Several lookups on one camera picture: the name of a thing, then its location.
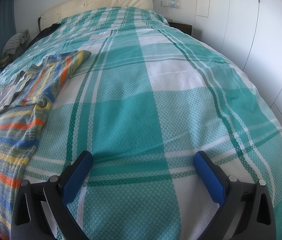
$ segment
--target cream leather headboard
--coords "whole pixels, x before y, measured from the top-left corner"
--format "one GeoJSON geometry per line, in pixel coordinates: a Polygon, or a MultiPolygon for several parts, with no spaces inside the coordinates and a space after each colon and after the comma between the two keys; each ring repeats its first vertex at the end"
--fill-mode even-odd
{"type": "Polygon", "coordinates": [[[41,14],[41,30],[65,17],[100,7],[131,6],[144,10],[153,10],[153,0],[70,0],[61,3],[41,14]]]}

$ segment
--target silver screw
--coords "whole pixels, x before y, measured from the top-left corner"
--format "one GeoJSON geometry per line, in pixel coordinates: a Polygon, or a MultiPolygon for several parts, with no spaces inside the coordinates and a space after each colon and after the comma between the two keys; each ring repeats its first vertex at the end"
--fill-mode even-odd
{"type": "Polygon", "coordinates": [[[21,182],[21,186],[26,186],[26,185],[28,185],[28,180],[27,179],[25,179],[25,180],[22,180],[22,182],[21,182]]]}
{"type": "Polygon", "coordinates": [[[237,181],[237,177],[235,177],[234,175],[230,175],[230,176],[228,177],[228,179],[229,179],[230,181],[232,181],[232,182],[237,181]]]}
{"type": "Polygon", "coordinates": [[[260,180],[259,180],[259,183],[260,183],[261,186],[265,186],[265,185],[266,185],[266,182],[265,182],[265,180],[263,180],[263,179],[260,179],[260,180]]]}
{"type": "Polygon", "coordinates": [[[59,176],[53,175],[53,176],[50,177],[49,180],[50,180],[50,182],[56,182],[58,179],[59,179],[59,176]]]}

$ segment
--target blue gripper pad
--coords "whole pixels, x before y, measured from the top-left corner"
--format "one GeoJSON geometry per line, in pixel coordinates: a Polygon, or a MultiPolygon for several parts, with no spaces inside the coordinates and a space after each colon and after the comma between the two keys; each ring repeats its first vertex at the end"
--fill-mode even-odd
{"type": "Polygon", "coordinates": [[[213,202],[219,203],[220,206],[222,206],[225,201],[225,188],[213,172],[212,167],[209,166],[200,152],[197,152],[194,155],[193,165],[208,190],[213,202]]]}
{"type": "Polygon", "coordinates": [[[90,152],[87,152],[64,184],[62,192],[62,202],[65,206],[68,203],[73,202],[73,200],[75,199],[84,179],[87,177],[89,171],[91,170],[92,163],[92,154],[90,152]]]}

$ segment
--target pillow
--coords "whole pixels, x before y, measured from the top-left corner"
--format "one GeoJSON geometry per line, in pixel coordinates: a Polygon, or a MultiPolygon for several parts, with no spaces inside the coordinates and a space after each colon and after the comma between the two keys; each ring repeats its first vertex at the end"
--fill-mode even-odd
{"type": "Polygon", "coordinates": [[[20,44],[24,44],[29,37],[29,30],[14,34],[4,45],[1,58],[4,58],[7,55],[15,54],[20,44]]]}

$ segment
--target nightstand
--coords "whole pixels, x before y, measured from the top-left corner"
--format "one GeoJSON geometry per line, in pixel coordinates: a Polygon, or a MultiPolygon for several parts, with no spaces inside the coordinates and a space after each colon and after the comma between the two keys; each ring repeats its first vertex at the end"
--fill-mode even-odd
{"type": "Polygon", "coordinates": [[[188,34],[191,36],[192,33],[192,25],[188,25],[182,22],[168,22],[170,27],[179,29],[181,32],[188,34]]]}

